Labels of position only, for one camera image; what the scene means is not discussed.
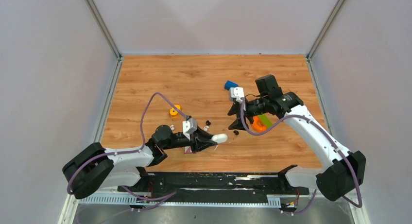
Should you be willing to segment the white earbud charging case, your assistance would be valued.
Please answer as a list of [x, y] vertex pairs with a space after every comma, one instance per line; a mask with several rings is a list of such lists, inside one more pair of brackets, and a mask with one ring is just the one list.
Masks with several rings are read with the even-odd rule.
[[216, 134], [212, 136], [211, 140], [217, 144], [225, 143], [228, 140], [228, 136], [227, 134]]

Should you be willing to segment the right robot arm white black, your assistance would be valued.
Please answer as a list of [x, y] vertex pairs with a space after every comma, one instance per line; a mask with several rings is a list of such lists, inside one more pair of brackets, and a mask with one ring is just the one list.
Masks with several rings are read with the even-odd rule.
[[[228, 115], [236, 115], [236, 120], [229, 126], [230, 130], [246, 131], [253, 136], [269, 133], [281, 122], [293, 129], [315, 153], [322, 166], [319, 169], [302, 168], [292, 165], [284, 170], [284, 176], [278, 179], [278, 189], [282, 193], [291, 193], [296, 187], [318, 190], [330, 201], [344, 198], [355, 191], [358, 202], [353, 205], [361, 207], [360, 186], [364, 181], [366, 157], [361, 151], [352, 152], [339, 143], [310, 113], [304, 102], [294, 93], [284, 93], [276, 78], [269, 74], [255, 81], [259, 94], [248, 100], [244, 89], [227, 81], [225, 90], [233, 102]], [[262, 114], [278, 117], [278, 121], [266, 130], [250, 130], [254, 118]]]

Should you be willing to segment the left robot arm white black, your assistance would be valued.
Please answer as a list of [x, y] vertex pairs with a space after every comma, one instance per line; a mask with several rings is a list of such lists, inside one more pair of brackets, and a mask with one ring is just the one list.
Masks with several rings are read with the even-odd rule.
[[201, 128], [173, 133], [167, 125], [157, 127], [143, 145], [130, 149], [104, 148], [94, 142], [70, 160], [62, 172], [68, 181], [67, 192], [76, 199], [86, 198], [107, 187], [128, 186], [144, 191], [149, 185], [145, 168], [167, 158], [166, 150], [190, 147], [197, 153], [227, 141], [226, 134], [212, 135]]

